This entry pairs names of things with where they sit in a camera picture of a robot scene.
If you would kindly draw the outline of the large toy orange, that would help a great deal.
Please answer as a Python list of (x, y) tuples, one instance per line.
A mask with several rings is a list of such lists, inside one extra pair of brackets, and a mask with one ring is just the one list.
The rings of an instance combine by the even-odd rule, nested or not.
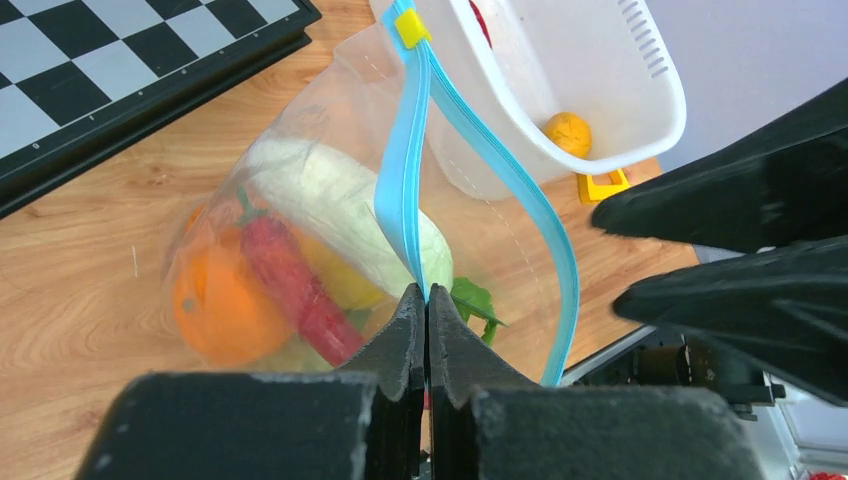
[(228, 227), (196, 238), (171, 265), (176, 325), (189, 347), (222, 367), (248, 365), (294, 333), (242, 255), (240, 233)]

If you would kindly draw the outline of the clear zip top bag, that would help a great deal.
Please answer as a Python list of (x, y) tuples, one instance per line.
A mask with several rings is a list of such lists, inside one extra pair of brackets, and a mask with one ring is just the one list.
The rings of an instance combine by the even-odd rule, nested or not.
[(565, 229), (483, 114), (453, 3), (372, 7), (185, 219), (166, 314), (209, 367), (325, 371), (410, 285), (436, 285), (486, 346), (554, 386), (579, 310)]

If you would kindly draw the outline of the red toy chili pepper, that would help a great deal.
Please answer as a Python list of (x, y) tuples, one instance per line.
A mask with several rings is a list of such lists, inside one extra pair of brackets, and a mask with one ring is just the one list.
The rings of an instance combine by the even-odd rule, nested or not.
[(300, 336), (331, 366), (342, 365), (364, 339), (312, 272), (289, 227), (256, 207), (245, 188), (236, 196), (243, 210), (240, 249), (252, 272)]

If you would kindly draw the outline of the yellow toy pear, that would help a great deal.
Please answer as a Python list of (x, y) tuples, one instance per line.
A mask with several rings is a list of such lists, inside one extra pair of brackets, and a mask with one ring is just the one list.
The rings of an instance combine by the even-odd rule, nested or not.
[(341, 309), (372, 309), (385, 300), (378, 287), (331, 248), (302, 229), (291, 232), (311, 271)]

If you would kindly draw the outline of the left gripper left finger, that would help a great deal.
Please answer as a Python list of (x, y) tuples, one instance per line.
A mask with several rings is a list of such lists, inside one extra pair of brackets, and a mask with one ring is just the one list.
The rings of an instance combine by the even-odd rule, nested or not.
[(412, 479), (419, 473), (426, 304), (323, 373), (153, 372), (113, 400), (80, 479)]

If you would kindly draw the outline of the white toy radish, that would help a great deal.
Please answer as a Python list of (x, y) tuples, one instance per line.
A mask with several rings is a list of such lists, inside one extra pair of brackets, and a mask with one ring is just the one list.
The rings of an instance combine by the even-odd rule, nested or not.
[(343, 151), (293, 138), (256, 141), (244, 165), (274, 209), (324, 241), (384, 293), (398, 298), (414, 281), (377, 223), (372, 170)]

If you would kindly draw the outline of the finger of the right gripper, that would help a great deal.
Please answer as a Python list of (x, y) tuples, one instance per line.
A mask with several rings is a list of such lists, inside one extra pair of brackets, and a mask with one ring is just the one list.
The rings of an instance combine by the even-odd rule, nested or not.
[(640, 280), (612, 304), (847, 403), (847, 240), (801, 242)]
[(754, 253), (847, 240), (847, 83), (744, 138), (601, 201), (607, 234)]

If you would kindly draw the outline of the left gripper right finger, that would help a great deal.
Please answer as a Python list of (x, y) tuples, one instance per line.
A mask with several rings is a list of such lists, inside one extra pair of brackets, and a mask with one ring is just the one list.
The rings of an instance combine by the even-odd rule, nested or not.
[(461, 320), (427, 304), (431, 471), (436, 479), (760, 479), (718, 395), (685, 387), (543, 387)]

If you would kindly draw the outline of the white plastic basket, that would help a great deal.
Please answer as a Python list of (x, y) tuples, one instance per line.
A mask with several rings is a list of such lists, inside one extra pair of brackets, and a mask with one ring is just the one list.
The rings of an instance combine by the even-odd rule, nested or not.
[[(601, 174), (668, 151), (686, 125), (677, 69), (645, 0), (419, 1), (432, 46), (464, 100), (540, 185)], [(572, 112), (587, 159), (542, 132)]]

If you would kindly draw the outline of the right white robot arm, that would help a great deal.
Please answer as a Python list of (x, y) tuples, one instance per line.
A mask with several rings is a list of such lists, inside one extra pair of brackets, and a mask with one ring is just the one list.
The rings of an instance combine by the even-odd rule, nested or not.
[(613, 312), (684, 337), (644, 349), (640, 385), (712, 390), (750, 418), (788, 386), (847, 403), (847, 85), (615, 194), (606, 234), (730, 252), (629, 286)]

